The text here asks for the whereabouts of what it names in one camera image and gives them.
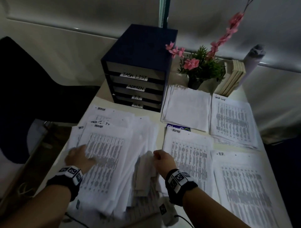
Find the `black flower pot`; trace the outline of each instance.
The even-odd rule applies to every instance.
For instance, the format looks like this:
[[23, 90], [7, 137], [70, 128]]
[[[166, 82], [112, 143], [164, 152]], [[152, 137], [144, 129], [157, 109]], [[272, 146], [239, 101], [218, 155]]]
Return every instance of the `black flower pot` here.
[[197, 81], [194, 78], [189, 78], [188, 88], [197, 90], [202, 83], [203, 83], [203, 80]]

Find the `wristband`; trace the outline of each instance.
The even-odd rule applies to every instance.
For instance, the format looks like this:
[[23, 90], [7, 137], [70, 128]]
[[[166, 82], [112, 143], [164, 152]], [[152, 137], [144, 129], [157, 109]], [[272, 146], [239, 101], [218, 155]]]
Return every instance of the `wristband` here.
[[53, 178], [49, 179], [46, 186], [55, 184], [68, 187], [71, 192], [71, 202], [74, 201], [78, 195], [82, 176], [82, 171], [79, 168], [75, 166], [66, 166], [60, 169]]
[[166, 176], [165, 186], [170, 202], [182, 207], [185, 192], [196, 188], [197, 184], [187, 172], [172, 169]]

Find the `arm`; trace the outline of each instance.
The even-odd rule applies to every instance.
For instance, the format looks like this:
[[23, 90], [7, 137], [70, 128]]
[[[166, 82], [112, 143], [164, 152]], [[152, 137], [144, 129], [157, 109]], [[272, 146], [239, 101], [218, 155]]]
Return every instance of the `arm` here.
[[[94, 159], [85, 157], [86, 146], [70, 150], [65, 159], [66, 165], [74, 165], [86, 173], [95, 164]], [[12, 214], [0, 228], [39, 228], [53, 227], [62, 219], [71, 199], [69, 188], [61, 185], [49, 185], [27, 204]]]
[[[173, 157], [163, 150], [154, 151], [154, 166], [164, 179], [169, 171], [177, 168]], [[194, 227], [250, 228], [200, 188], [186, 191], [182, 200]]]

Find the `desk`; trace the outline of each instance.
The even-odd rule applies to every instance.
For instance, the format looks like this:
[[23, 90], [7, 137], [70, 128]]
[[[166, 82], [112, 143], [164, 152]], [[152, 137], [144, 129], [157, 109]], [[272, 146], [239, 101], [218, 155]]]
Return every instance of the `desk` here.
[[[174, 83], [178, 83], [180, 85], [185, 85], [186, 79], [183, 78], [183, 76], [180, 75], [174, 75], [174, 77], [172, 77], [169, 80], [169, 84], [174, 84]], [[247, 101], [246, 95], [244, 93], [244, 90], [242, 87], [240, 87], [238, 90], [234, 91], [231, 95], [230, 95], [231, 99], [234, 100], [240, 100], [240, 101]], [[97, 106], [100, 107], [104, 107], [104, 108], [113, 108], [113, 109], [117, 109], [117, 110], [122, 110], [122, 111], [126, 111], [126, 112], [132, 112], [134, 113], [136, 116], [149, 116], [151, 121], [158, 123], [159, 124], [159, 133], [158, 133], [158, 137], [157, 137], [157, 148], [161, 149], [163, 146], [163, 141], [164, 141], [164, 133], [165, 133], [165, 127], [166, 124], [165, 123], [161, 123], [160, 118], [161, 118], [161, 113], [158, 112], [153, 112], [153, 111], [148, 111], [148, 110], [144, 110], [144, 109], [140, 109], [140, 108], [134, 108], [134, 107], [130, 107], [130, 106], [125, 106], [125, 105], [121, 105], [121, 104], [115, 104], [113, 102], [111, 93], [109, 91], [109, 87], [107, 82], [105, 81], [103, 83], [103, 85], [101, 86], [101, 88], [99, 89], [98, 93], [96, 94], [96, 96], [94, 97], [94, 99], [92, 100], [91, 104], [95, 104]], [[201, 132], [198, 130], [191, 130], [194, 133], [198, 133], [198, 134], [202, 134], [202, 135], [206, 135], [209, 136], [208, 133], [205, 132]], [[223, 144], [218, 144], [215, 143], [214, 144], [214, 149], [216, 150], [223, 150], [223, 151], [237, 151], [237, 152], [249, 152], [249, 153], [259, 153], [264, 161], [264, 170], [265, 170], [265, 174], [266, 177], [269, 179], [269, 186], [270, 189], [272, 191], [272, 194], [275, 196], [277, 202], [276, 202], [276, 207], [281, 209], [284, 212], [284, 215], [278, 215], [276, 214], [276, 217], [287, 217], [287, 212], [279, 191], [279, 188], [277, 186], [277, 182], [275, 179], [275, 176], [273, 174], [271, 165], [269, 163], [266, 151], [264, 149], [261, 137], [259, 135], [258, 130], [256, 131], [256, 135], [257, 135], [257, 140], [259, 143], [259, 151], [254, 151], [251, 149], [246, 149], [246, 148], [239, 148], [239, 147], [233, 147], [233, 146], [228, 146], [228, 145], [223, 145]], [[63, 149], [62, 152], [59, 154], [57, 160], [55, 161], [55, 163], [53, 164], [52, 168], [50, 169], [49, 173], [47, 174], [46, 178], [44, 179], [43, 183], [41, 184], [41, 186], [39, 187], [38, 191], [41, 191], [45, 185], [48, 179], [50, 179], [62, 166], [64, 166], [64, 159], [66, 157], [66, 151]], [[217, 187], [216, 184], [213, 186], [213, 199], [215, 199], [217, 202], [219, 202], [219, 195], [218, 195], [218, 191], [217, 191]], [[183, 217], [185, 217], [186, 219], [188, 219], [187, 215], [185, 214], [184, 210], [182, 207], [179, 206], [175, 206], [177, 213]], [[132, 225], [131, 227], [160, 227], [161, 226], [161, 215], [154, 215], [142, 222], [136, 223], [135, 225]], [[278, 221], [278, 224], [280, 226], [280, 228], [288, 228], [288, 227], [292, 227], [290, 224], [290, 221], [287, 220], [280, 220]], [[75, 222], [72, 223], [65, 223], [65, 224], [61, 224], [60, 227], [77, 227], [77, 225], [75, 224]], [[186, 223], [183, 219], [179, 218], [179, 222], [177, 224], [175, 224], [174, 226], [175, 228], [180, 228], [180, 227], [187, 227], [189, 228], [189, 224]]]

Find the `purple bottle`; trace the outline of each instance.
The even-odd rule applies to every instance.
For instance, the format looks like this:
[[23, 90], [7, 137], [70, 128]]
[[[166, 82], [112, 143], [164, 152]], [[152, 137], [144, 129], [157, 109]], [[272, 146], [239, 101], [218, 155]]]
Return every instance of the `purple bottle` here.
[[265, 50], [263, 44], [257, 44], [249, 51], [249, 53], [246, 55], [246, 57], [243, 60], [246, 68], [246, 74], [240, 80], [239, 85], [236, 89], [238, 89], [242, 85], [242, 83], [246, 80], [249, 74], [257, 67], [257, 65], [259, 64], [259, 62], [262, 60], [264, 56], [265, 56]]

